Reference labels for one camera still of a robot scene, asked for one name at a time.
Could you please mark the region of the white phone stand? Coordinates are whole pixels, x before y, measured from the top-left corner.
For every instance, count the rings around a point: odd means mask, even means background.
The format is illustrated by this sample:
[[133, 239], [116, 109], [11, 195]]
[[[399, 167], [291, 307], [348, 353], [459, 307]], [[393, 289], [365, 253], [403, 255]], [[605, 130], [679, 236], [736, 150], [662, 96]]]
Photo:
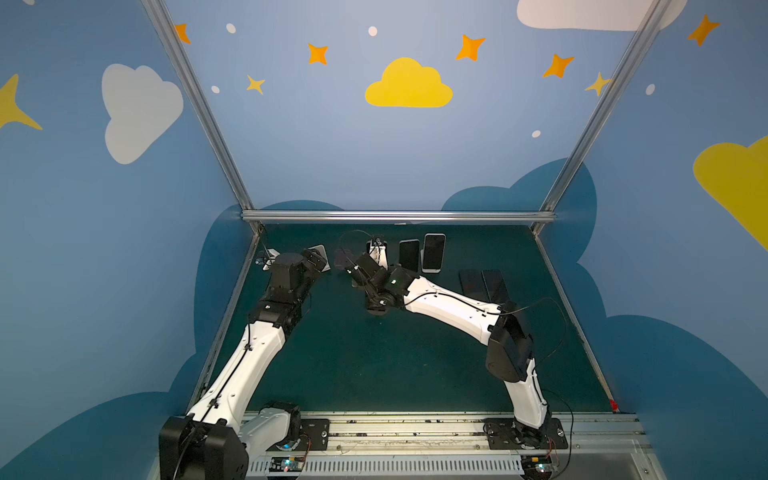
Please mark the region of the white phone stand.
[[329, 271], [330, 266], [329, 266], [329, 260], [328, 260], [325, 246], [322, 244], [319, 244], [319, 245], [310, 247], [309, 250], [313, 253], [315, 257], [318, 258], [318, 260], [315, 262], [315, 264], [317, 265], [317, 269], [321, 273], [325, 273]]

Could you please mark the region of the white-framed phone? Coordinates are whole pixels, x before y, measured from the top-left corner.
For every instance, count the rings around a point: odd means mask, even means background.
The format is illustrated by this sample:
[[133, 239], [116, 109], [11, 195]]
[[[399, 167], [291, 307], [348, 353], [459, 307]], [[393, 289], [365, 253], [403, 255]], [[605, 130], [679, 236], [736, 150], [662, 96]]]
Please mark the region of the white-framed phone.
[[421, 270], [426, 274], [437, 274], [442, 270], [446, 246], [444, 233], [427, 233], [424, 236]]

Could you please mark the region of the purple phone stand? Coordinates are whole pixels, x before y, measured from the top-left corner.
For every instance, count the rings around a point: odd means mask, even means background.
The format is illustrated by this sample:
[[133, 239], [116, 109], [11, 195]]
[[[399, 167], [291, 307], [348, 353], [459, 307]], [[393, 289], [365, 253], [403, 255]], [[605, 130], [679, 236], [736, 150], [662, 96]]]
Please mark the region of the purple phone stand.
[[347, 270], [354, 267], [354, 254], [346, 248], [337, 248], [334, 251], [334, 268], [338, 270]]

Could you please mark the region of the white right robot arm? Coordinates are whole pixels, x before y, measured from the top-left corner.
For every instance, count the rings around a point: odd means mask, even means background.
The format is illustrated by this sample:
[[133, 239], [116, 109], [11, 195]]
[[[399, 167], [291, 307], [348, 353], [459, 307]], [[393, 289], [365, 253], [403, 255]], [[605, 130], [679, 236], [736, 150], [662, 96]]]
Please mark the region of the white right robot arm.
[[471, 299], [399, 265], [384, 267], [368, 254], [344, 270], [365, 292], [369, 311], [398, 308], [424, 315], [486, 346], [486, 369], [504, 382], [517, 424], [541, 431], [548, 423], [551, 413], [538, 381], [533, 338], [513, 303]]

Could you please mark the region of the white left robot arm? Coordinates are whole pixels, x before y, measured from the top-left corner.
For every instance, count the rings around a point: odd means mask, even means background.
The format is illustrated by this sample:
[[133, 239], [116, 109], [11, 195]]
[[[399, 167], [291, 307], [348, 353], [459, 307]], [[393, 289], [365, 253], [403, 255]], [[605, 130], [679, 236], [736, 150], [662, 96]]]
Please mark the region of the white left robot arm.
[[158, 437], [162, 479], [243, 479], [251, 460], [270, 449], [310, 445], [298, 405], [272, 401], [244, 418], [267, 368], [303, 316], [303, 304], [328, 271], [322, 245], [282, 253], [269, 268], [264, 295], [249, 313], [242, 337], [212, 385], [183, 416], [171, 416]]

